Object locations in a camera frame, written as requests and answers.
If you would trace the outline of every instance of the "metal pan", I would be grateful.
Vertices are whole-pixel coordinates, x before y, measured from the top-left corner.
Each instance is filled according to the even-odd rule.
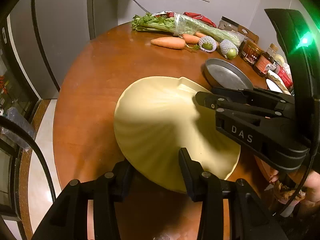
[[[204,75],[211,86],[218,82],[224,88],[253,89],[251,81],[240,69],[222,59],[206,60]]]

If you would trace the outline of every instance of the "round table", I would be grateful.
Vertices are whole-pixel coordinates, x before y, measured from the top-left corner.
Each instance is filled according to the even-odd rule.
[[[113,116],[122,92],[148,76],[184,76],[210,89],[202,69],[208,58],[226,60],[218,52],[190,52],[157,47],[150,40],[165,33],[131,31],[130,23],[117,26],[91,41],[72,64],[61,87],[53,123],[53,149],[61,188],[72,179],[94,180],[124,159],[114,135]],[[266,88],[239,56],[229,61],[255,87]],[[252,152],[242,147],[229,177],[246,179],[260,194],[266,180]],[[228,216],[227,205],[225,216]],[[196,239],[201,203],[166,190],[136,173],[128,197],[116,203],[122,240]],[[88,207],[88,239],[93,239],[92,203]],[[229,223],[225,222],[225,239]]]

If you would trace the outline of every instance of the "green led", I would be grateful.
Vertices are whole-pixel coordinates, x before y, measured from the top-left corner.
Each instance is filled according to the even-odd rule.
[[[312,42],[313,42],[313,36],[311,32],[307,32],[301,37],[300,42],[296,47],[296,49],[300,47],[308,47]]]

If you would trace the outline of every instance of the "carrot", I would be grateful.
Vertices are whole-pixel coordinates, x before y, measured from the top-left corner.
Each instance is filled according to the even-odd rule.
[[[182,38],[186,41],[188,44],[198,44],[199,42],[199,37],[190,35],[190,34],[182,34]]]
[[[151,44],[169,48],[169,49],[183,49],[186,46],[184,39],[176,37],[162,37],[151,40]]]
[[[200,32],[196,32],[195,33],[195,36],[198,36],[199,38],[202,38],[202,37],[205,37],[207,35],[203,34],[203,33],[200,33]]]

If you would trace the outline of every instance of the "screw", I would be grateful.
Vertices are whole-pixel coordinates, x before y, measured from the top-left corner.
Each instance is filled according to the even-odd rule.
[[[244,186],[244,179],[237,179],[237,183],[238,183],[240,186]]]
[[[204,171],[204,172],[201,173],[201,175],[202,175],[202,177],[207,179],[207,178],[209,178],[211,176],[211,173],[208,172],[208,171]]]
[[[104,174],[104,176],[105,176],[107,179],[111,179],[111,178],[114,176],[114,174],[113,174],[111,171],[109,171],[109,172],[107,172],[106,174]]]
[[[78,184],[78,180],[77,179],[73,179],[72,181],[69,182],[70,186],[75,186]]]

